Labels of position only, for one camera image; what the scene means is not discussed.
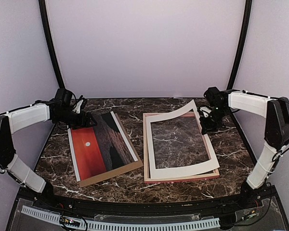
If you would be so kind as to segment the clear acrylic sheet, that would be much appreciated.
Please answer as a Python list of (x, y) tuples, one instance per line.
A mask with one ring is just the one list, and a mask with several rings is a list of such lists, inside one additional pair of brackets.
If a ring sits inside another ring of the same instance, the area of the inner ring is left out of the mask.
[(157, 169), (186, 167), (209, 160), (194, 115), (151, 123)]

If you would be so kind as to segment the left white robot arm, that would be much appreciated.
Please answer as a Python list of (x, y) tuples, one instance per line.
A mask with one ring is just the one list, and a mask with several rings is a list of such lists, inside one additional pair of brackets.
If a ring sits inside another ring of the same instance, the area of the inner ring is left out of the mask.
[(85, 100), (71, 106), (62, 100), (52, 99), (0, 113), (0, 173), (7, 173), (22, 187), (37, 194), (40, 203), (48, 210), (58, 206), (53, 186), (21, 159), (14, 145), (15, 136), (47, 121), (61, 122), (76, 129), (96, 126), (92, 114), (83, 110), (84, 105)]

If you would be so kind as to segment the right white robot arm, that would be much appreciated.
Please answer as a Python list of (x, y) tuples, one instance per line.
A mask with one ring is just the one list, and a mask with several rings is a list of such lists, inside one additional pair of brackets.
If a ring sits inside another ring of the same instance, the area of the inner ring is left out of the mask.
[(257, 191), (274, 172), (280, 158), (289, 150), (289, 100), (286, 97), (264, 96), (245, 90), (220, 91), (216, 87), (208, 88), (204, 97), (209, 105), (197, 110), (203, 135), (221, 128), (223, 118), (234, 110), (253, 113), (265, 119), (262, 153), (242, 183), (240, 195), (236, 199), (236, 205), (246, 209), (254, 202)]

